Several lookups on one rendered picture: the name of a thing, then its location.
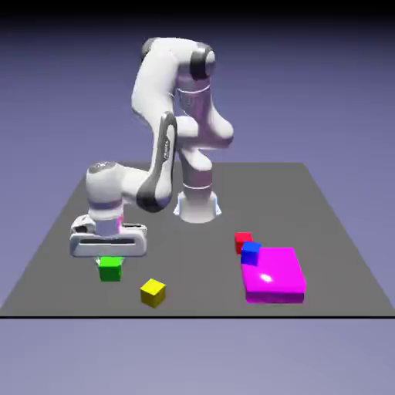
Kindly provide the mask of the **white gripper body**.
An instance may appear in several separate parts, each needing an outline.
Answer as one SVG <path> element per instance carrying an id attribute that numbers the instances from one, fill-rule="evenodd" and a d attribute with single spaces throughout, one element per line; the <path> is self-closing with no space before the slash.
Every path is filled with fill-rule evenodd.
<path id="1" fill-rule="evenodd" d="M 147 252 L 147 227 L 123 224 L 117 234 L 96 235 L 73 232 L 69 238 L 70 254 L 74 257 L 140 257 Z"/>

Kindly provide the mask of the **small green cube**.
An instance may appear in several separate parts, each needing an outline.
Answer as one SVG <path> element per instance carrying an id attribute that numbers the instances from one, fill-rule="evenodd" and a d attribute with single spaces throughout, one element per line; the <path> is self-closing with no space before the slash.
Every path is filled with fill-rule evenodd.
<path id="1" fill-rule="evenodd" d="M 99 258 L 98 270 L 102 282 L 118 282 L 123 274 L 123 257 L 103 256 Z"/>

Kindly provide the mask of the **small yellow cube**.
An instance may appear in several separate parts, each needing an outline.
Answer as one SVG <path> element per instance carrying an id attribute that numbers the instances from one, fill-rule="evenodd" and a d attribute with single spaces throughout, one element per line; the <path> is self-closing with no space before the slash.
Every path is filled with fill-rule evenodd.
<path id="1" fill-rule="evenodd" d="M 140 287 L 140 300 L 143 304 L 157 308 L 165 299 L 166 285 L 156 279 L 149 279 Z"/>

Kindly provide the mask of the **small red cube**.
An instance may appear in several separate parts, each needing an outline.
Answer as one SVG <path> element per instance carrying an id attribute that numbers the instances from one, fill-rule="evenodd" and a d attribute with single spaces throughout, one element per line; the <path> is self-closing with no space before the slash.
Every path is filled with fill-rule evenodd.
<path id="1" fill-rule="evenodd" d="M 235 233 L 235 252 L 237 255 L 241 254 L 242 246 L 245 242 L 253 241 L 251 232 L 236 232 Z"/>

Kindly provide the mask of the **small blue cube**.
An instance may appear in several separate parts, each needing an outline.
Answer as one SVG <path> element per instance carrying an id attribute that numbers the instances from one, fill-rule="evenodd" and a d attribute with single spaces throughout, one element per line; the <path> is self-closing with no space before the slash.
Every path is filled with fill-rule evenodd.
<path id="1" fill-rule="evenodd" d="M 241 247 L 241 263 L 256 266 L 261 246 L 259 242 L 245 241 Z"/>

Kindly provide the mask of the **large magenta box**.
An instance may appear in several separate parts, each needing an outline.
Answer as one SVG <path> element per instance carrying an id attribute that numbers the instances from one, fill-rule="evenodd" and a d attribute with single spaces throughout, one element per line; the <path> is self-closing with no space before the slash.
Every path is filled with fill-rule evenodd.
<path id="1" fill-rule="evenodd" d="M 303 303 L 306 279 L 293 248 L 260 248 L 256 264 L 241 259 L 245 300 L 249 303 Z"/>

